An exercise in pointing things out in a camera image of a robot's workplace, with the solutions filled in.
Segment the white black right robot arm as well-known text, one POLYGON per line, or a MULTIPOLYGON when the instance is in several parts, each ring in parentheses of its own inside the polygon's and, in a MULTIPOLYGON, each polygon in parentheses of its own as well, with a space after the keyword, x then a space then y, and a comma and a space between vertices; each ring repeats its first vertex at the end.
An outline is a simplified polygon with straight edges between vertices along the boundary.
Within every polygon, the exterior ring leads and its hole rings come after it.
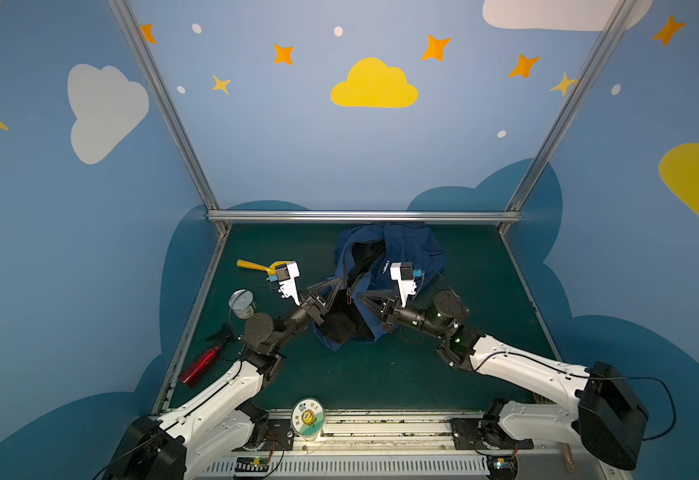
POLYGON ((491 416, 499 444, 551 440, 581 445, 620 470, 637 467, 649 410, 613 366, 555 361, 473 330, 465 323, 469 309, 451 290, 437 292, 427 308, 391 290, 361 293, 357 301, 385 330, 405 326, 439 339, 437 353, 449 367, 499 378, 545 398, 535 405, 499 402, 491 416))

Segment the dark blue jacket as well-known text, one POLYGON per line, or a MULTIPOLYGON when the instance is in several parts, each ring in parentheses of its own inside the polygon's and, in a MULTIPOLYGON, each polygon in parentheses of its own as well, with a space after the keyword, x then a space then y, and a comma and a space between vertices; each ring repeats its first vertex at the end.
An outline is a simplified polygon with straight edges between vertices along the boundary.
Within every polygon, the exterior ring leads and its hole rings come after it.
POLYGON ((423 270, 428 286, 447 265, 447 253, 429 226, 423 223, 379 222, 346 229, 339 234, 335 252, 335 276, 347 290, 349 318, 325 318, 313 330, 323 346, 337 351, 348 342, 376 342, 387 332, 369 327, 357 309, 357 294, 395 290, 389 268, 395 262, 411 262, 423 270))

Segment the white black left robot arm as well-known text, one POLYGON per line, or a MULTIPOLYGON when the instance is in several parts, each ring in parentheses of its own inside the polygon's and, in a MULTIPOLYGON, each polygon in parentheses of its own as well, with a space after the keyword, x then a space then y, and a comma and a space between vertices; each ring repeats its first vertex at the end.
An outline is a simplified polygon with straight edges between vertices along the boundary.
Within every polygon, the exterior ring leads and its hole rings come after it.
POLYGON ((265 441, 269 414, 252 399, 278 376, 282 347, 331 310, 343 280, 299 293, 283 319, 258 312, 245 321, 239 359, 182 406, 135 420, 96 479, 194 479, 223 455, 265 441))

